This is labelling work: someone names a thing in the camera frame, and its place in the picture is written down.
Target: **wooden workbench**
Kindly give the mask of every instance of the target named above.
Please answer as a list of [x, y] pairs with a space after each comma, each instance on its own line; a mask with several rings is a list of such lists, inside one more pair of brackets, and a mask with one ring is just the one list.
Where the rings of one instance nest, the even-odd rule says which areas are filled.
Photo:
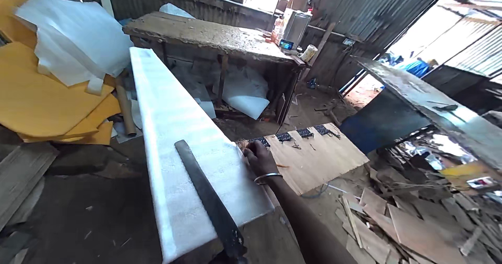
[[[430, 123], [474, 156], [502, 171], [502, 130], [499, 127], [406, 71], [370, 59], [352, 57], [375, 79], [385, 84], [386, 89]], [[454, 111], [436, 109], [448, 105], [458, 107]]]
[[257, 30], [153, 12], [128, 23], [123, 31], [132, 37], [133, 42], [135, 42], [134, 37], [140, 37], [162, 43], [165, 63], [167, 62], [166, 44], [186, 45], [221, 54], [223, 60], [217, 106], [221, 104], [229, 57], [292, 66], [291, 75], [285, 81], [282, 90], [269, 99], [271, 103], [268, 108], [276, 110], [279, 98], [283, 93], [285, 95], [286, 103], [282, 107], [279, 106], [279, 112], [276, 113], [276, 121], [279, 124], [282, 124], [286, 117], [298, 75], [305, 68], [305, 63], [302, 60], [298, 57], [285, 55], [277, 45], [267, 43], [265, 38], [261, 36], [262, 33]]

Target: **hand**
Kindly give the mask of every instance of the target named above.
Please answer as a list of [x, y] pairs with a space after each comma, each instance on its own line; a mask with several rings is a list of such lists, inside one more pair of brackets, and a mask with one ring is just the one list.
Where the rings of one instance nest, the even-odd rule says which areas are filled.
[[258, 140], [254, 140], [247, 145], [246, 149], [244, 149], [244, 156], [248, 158], [251, 170], [257, 177], [268, 173], [279, 173], [272, 152]]

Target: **blue cloth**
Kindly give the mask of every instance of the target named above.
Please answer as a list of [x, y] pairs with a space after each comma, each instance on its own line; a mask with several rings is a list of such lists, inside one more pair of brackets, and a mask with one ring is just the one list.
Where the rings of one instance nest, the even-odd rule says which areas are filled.
[[429, 71], [429, 64], [422, 60], [417, 60], [411, 63], [401, 63], [397, 65], [396, 68], [405, 70], [418, 78], [422, 78]]

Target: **bracelet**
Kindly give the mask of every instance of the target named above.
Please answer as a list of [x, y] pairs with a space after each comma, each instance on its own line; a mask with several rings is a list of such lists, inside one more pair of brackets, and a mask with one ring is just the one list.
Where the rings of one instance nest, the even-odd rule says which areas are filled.
[[282, 177], [282, 174], [280, 173], [268, 173], [268, 174], [265, 174], [265, 175], [262, 175], [262, 176], [259, 176], [257, 178], [254, 179], [254, 182], [256, 183], [257, 180], [261, 179], [262, 177], [270, 177], [270, 176], [280, 176]]

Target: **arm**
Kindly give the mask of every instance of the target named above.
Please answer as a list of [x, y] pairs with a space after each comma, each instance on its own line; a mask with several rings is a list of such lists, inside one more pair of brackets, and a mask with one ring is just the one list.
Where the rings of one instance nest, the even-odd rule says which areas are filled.
[[[250, 143], [244, 150], [244, 156], [248, 158], [251, 169], [257, 177], [279, 172], [272, 153], [259, 141]], [[261, 182], [267, 183], [279, 200], [295, 232], [306, 264], [357, 264], [345, 246], [317, 219], [282, 177], [265, 177]]]

